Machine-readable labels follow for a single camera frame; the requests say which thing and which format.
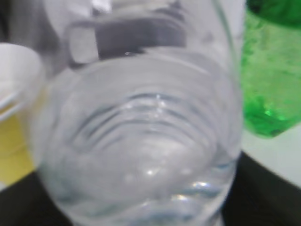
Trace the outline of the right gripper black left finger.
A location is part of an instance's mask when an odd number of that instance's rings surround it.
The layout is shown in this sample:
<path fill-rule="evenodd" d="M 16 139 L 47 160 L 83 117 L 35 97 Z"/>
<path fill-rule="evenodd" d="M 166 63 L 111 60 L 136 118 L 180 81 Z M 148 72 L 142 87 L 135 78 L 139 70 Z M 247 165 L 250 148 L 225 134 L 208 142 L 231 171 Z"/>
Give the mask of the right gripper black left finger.
<path fill-rule="evenodd" d="M 54 205 L 37 174 L 30 173 L 0 193 L 2 226 L 71 226 Z"/>

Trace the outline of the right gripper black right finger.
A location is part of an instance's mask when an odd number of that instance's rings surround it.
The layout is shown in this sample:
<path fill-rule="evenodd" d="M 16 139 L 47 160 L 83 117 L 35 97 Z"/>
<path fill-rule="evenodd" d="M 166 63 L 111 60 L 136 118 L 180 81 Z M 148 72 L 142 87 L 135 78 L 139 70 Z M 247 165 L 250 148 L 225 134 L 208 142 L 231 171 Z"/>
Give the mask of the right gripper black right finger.
<path fill-rule="evenodd" d="M 226 226 L 299 226 L 301 190 L 242 153 L 222 216 Z"/>

